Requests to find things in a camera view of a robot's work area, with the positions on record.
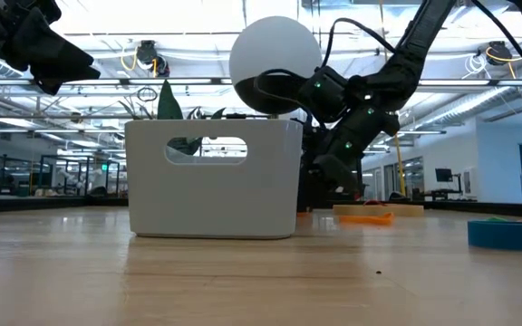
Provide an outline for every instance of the white sphere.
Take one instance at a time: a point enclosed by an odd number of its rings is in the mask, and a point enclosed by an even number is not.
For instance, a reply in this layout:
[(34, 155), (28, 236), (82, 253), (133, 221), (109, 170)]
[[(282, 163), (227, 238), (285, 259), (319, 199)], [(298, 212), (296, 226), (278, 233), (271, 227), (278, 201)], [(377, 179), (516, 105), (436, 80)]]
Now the white sphere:
[[(322, 53), (313, 34), (291, 18), (272, 16), (249, 25), (235, 41), (229, 72), (237, 95), (254, 110), (284, 114), (298, 105), (271, 99), (255, 91), (255, 77), (270, 69), (286, 69), (310, 78), (322, 63)], [(263, 78), (259, 87), (266, 92), (294, 97), (302, 82), (283, 74)]]

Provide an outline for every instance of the blue object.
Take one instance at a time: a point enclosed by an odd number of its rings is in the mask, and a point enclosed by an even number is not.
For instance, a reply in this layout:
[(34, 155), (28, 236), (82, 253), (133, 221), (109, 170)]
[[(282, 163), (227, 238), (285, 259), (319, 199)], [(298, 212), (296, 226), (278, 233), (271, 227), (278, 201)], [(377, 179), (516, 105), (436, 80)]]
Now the blue object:
[(522, 250), (522, 222), (469, 221), (469, 245)]

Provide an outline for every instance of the desk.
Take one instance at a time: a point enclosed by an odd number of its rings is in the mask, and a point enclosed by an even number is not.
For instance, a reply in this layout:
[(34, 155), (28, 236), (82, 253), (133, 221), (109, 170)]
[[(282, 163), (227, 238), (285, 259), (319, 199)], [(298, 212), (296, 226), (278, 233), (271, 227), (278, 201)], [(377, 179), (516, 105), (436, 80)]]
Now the desk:
[(425, 198), (432, 197), (432, 201), (436, 201), (438, 198), (442, 198), (442, 200), (449, 200), (449, 195), (462, 195), (462, 191), (459, 190), (450, 190), (450, 189), (438, 189), (431, 190), (430, 192), (425, 192), (422, 194)]
[(120, 207), (0, 213), (0, 325), (522, 325), (522, 253), (467, 244), (488, 217), (323, 211), (230, 241), (137, 238)]

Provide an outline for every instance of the ceiling light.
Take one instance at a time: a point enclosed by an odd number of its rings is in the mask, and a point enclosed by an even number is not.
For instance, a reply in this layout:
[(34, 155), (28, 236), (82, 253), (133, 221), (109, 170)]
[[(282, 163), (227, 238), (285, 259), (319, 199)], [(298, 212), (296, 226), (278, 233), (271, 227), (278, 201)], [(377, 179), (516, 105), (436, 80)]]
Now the ceiling light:
[(83, 152), (124, 153), (126, 149), (82, 149)]
[(69, 81), (66, 85), (120, 85), (120, 80), (114, 79), (99, 79), (88, 81)]
[(85, 133), (120, 133), (124, 132), (124, 129), (84, 129), (81, 131)]
[(27, 133), (25, 129), (0, 129), (0, 133)]
[(446, 130), (437, 130), (437, 131), (411, 130), (411, 131), (398, 131), (398, 133), (404, 134), (404, 135), (443, 135), (446, 133)]
[(128, 78), (131, 77), (131, 76), (130, 76), (127, 72), (125, 72), (125, 71), (117, 71), (117, 73), (118, 73), (118, 74), (121, 74), (121, 75), (124, 75), (124, 76), (126, 76), (126, 77), (128, 77)]
[(487, 86), (490, 81), (462, 81), (462, 80), (423, 80), (420, 86)]
[[(169, 84), (171, 85), (210, 85), (212, 80), (210, 78), (201, 79), (176, 79), (168, 78)], [(144, 79), (131, 79), (128, 81), (130, 85), (162, 85), (164, 80), (156, 78), (144, 78)]]
[(514, 81), (499, 81), (497, 86), (522, 86), (522, 81), (514, 80)]
[[(402, 137), (404, 137), (404, 134), (399, 132), (396, 136), (398, 138), (402, 138)], [(389, 138), (379, 142), (378, 144), (383, 144), (383, 143), (386, 143), (386, 142), (391, 141), (391, 140), (394, 140), (394, 137), (389, 137)]]
[(32, 81), (27, 79), (0, 79), (0, 86), (25, 86), (31, 84)]
[(36, 124), (29, 122), (27, 120), (23, 120), (23, 119), (0, 118), (0, 122), (10, 124), (10, 125), (16, 126), (16, 127), (24, 127), (24, 128), (37, 127)]
[(212, 81), (207, 79), (169, 79), (170, 84), (210, 84)]
[(98, 144), (96, 142), (88, 141), (88, 140), (72, 140), (72, 143), (79, 145), (79, 146), (92, 147), (92, 148), (97, 148), (97, 147), (101, 146), (100, 144)]
[(388, 150), (365, 150), (363, 154), (387, 154), (390, 153)]
[(61, 137), (57, 137), (55, 135), (51, 135), (51, 134), (48, 134), (48, 133), (43, 133), (42, 136), (48, 138), (48, 139), (53, 139), (53, 140), (57, 140), (57, 141), (65, 141), (65, 139), (61, 138)]
[(78, 133), (77, 129), (38, 129), (34, 132), (37, 133)]

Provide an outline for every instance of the wooden table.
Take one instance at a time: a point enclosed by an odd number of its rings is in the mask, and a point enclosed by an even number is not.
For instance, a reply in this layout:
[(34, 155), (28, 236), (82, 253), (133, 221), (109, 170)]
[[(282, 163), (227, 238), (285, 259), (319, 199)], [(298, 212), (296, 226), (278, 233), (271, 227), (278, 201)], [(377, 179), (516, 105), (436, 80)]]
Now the wooden table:
[(522, 253), (467, 246), (485, 217), (229, 241), (136, 238), (125, 208), (4, 213), (0, 325), (522, 325)]

